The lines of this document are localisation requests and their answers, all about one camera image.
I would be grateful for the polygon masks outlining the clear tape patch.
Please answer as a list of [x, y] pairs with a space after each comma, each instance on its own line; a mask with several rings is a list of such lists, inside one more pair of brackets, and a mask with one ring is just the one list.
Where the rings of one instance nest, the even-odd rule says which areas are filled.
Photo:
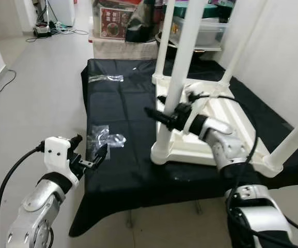
[[94, 153], [106, 144], [108, 148], [124, 147], [127, 142], [123, 134], [113, 133], [109, 125], [90, 126], [86, 140], [89, 153]]

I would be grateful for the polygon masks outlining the black tablecloth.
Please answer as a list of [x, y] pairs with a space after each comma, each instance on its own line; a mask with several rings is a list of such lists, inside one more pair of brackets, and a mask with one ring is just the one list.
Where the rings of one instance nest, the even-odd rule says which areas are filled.
[[[151, 162], [156, 123], [147, 117], [144, 108], [153, 107], [155, 102], [151, 82], [155, 67], [156, 59], [92, 58], [81, 71], [85, 134], [91, 135], [95, 126], [107, 126], [110, 133], [122, 134], [126, 141], [123, 147], [111, 147], [108, 159], [83, 177], [84, 196], [71, 224], [70, 237], [83, 235], [113, 213], [224, 195], [215, 167]], [[123, 81], [90, 81], [98, 75], [123, 76]], [[230, 90], [243, 102], [246, 113], [255, 118], [268, 151], [274, 151], [292, 130], [287, 121], [235, 77]], [[283, 172], [274, 178], [262, 176], [261, 181], [269, 189], [298, 185], [298, 149], [284, 163]]]

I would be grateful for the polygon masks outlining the clear tape strip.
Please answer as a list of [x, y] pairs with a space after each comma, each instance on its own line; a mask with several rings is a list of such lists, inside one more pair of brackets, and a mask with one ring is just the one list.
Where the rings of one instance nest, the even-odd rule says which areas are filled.
[[88, 78], [88, 83], [93, 83], [95, 81], [118, 81], [123, 82], [123, 75], [109, 75], [109, 74], [101, 74], [101, 75], [91, 75]]

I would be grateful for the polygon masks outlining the beige cloth covered bench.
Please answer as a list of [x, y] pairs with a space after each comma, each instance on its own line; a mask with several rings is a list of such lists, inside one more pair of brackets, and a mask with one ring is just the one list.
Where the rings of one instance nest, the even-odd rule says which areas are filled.
[[93, 57], [99, 59], [156, 59], [156, 41], [134, 43], [124, 40], [92, 38]]

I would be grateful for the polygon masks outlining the black plastic bag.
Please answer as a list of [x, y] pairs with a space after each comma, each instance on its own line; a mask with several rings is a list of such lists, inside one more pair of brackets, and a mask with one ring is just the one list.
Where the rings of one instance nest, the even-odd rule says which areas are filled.
[[155, 23], [153, 15], [156, 0], [141, 0], [126, 24], [125, 42], [145, 43], [152, 39]]

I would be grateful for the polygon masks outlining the clear plastic storage box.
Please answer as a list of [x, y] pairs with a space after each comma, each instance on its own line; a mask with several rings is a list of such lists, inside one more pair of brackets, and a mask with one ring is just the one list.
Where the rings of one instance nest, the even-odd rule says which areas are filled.
[[[184, 24], [184, 18], [173, 17], [169, 33], [169, 41], [174, 43], [174, 45], [179, 45]], [[200, 19], [198, 36], [196, 38], [194, 49], [215, 50], [221, 48], [221, 40], [227, 27], [228, 24], [220, 23], [218, 18]]]

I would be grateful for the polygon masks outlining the red printed carton box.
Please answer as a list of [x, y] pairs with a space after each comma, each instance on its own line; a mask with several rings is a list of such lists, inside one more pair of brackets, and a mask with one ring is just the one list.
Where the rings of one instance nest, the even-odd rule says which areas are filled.
[[101, 38], [125, 40], [133, 10], [100, 7]]

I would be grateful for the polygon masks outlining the green round pot lid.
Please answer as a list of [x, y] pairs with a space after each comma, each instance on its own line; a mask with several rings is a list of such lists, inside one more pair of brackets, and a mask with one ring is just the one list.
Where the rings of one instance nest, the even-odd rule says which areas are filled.
[[[187, 1], [176, 1], [174, 10], [173, 10], [173, 15], [175, 17], [180, 17], [184, 18], [186, 11], [188, 9], [189, 3]], [[212, 3], [207, 3], [205, 5], [205, 11], [202, 14], [203, 19], [205, 18], [219, 18], [221, 11], [223, 10], [222, 6], [217, 6]]]

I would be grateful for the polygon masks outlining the white cabinet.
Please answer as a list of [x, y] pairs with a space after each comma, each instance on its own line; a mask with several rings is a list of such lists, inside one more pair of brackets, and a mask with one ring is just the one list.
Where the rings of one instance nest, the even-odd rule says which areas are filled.
[[51, 18], [66, 26], [73, 26], [76, 21], [75, 0], [48, 0], [51, 7]]

